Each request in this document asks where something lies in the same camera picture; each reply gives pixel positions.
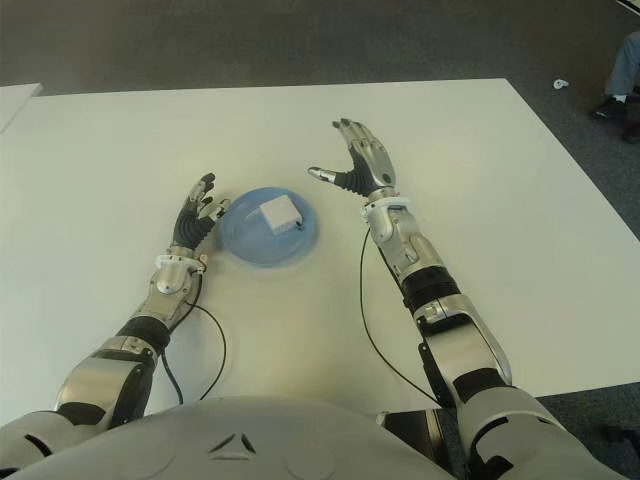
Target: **gray carpet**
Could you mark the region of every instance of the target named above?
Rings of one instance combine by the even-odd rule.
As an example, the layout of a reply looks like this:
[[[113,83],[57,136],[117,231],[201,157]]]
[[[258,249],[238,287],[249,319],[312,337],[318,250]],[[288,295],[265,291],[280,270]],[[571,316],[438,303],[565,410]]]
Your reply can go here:
[[[601,100],[624,35],[640,30],[640,17],[613,0],[0,5],[0,85],[41,82],[43,95],[505,77],[640,237],[640,145],[620,141],[622,125],[585,114]],[[554,90],[558,77],[571,86]],[[605,420],[640,428],[639,396],[636,384],[544,403],[598,458],[640,478],[630,447],[597,433]]]

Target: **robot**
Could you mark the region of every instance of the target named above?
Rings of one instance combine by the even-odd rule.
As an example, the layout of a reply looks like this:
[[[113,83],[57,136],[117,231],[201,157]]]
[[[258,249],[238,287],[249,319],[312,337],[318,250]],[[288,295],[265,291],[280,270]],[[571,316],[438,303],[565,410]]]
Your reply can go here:
[[[442,407],[456,409],[469,478],[624,478],[512,385],[499,343],[396,192],[385,147],[359,122],[334,127],[353,169],[308,172],[366,198],[362,215],[422,337],[429,384]],[[158,358],[204,277],[196,248],[228,206],[206,196],[214,179],[205,175],[190,191],[146,300],[69,374],[54,410],[0,429],[0,478],[454,478],[371,419],[309,400],[210,398],[144,416]]]

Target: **shoe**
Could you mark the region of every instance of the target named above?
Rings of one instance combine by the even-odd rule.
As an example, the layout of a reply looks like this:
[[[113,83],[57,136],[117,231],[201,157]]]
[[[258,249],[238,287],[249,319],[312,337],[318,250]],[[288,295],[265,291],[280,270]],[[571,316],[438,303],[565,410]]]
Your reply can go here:
[[[640,122],[634,123],[622,134],[622,139],[629,143],[640,142]]]
[[[627,106],[613,97],[607,98],[591,112],[593,118],[599,120],[623,118],[627,114]]]

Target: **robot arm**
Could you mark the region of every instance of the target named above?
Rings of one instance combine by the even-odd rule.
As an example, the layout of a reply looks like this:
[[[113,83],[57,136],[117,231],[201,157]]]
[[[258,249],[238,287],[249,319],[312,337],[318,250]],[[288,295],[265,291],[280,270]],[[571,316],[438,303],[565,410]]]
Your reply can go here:
[[[0,429],[0,478],[143,415],[158,356],[182,318],[194,274],[202,282],[207,259],[195,258],[195,249],[228,207],[228,200],[214,204],[205,197],[214,179],[207,174],[192,188],[166,255],[156,259],[146,300],[114,337],[73,369],[55,411],[30,413]]]
[[[382,143],[358,122],[334,122],[353,170],[309,173],[367,198],[362,215],[413,315],[431,388],[455,407],[471,478],[622,478],[598,463],[532,396],[511,385],[502,348],[395,191]]]

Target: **black joint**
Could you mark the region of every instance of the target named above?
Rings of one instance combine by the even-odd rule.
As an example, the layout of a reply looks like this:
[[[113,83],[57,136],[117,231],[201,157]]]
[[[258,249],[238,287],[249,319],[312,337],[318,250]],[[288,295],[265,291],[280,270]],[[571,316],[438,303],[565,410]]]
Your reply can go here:
[[[507,387],[508,385],[495,368],[479,368],[460,375],[453,381],[453,386],[458,392],[462,403],[467,403],[476,393],[489,388]]]
[[[405,303],[411,313],[438,298],[460,293],[456,281],[445,267],[427,267],[413,272],[402,281]]]
[[[471,449],[469,451],[469,463],[467,465],[469,478],[474,480],[497,480],[513,468],[513,464],[504,457],[494,455],[485,462],[478,453],[478,442],[482,437],[494,428],[504,425],[505,423],[509,423],[507,418],[498,418],[486,424],[478,431],[478,433],[476,433],[473,442],[471,442]]]
[[[158,355],[164,352],[171,340],[171,334],[167,327],[153,317],[134,317],[120,329],[117,335],[144,340],[153,347]]]
[[[137,420],[144,415],[144,409],[151,393],[153,368],[139,364],[131,372],[122,385],[120,396],[113,409],[113,417],[109,428]]]
[[[105,411],[97,405],[81,402],[67,402],[60,405],[57,412],[74,425],[97,425]]]
[[[366,160],[352,146],[349,147],[349,153],[353,159],[353,170],[336,174],[334,184],[350,192],[367,197],[378,186],[373,180]]]
[[[93,358],[104,358],[106,360],[120,360],[122,362],[144,363],[148,367],[155,368],[153,353],[145,348],[140,353],[126,350],[99,350],[92,355]]]
[[[434,323],[428,323],[425,317],[419,317],[417,323],[420,334],[426,338],[446,332],[447,330],[453,330],[468,323],[473,323],[473,320],[464,313],[458,313],[457,315],[443,318]]]
[[[211,218],[198,218],[194,212],[181,213],[173,229],[173,244],[195,250],[215,224]]]

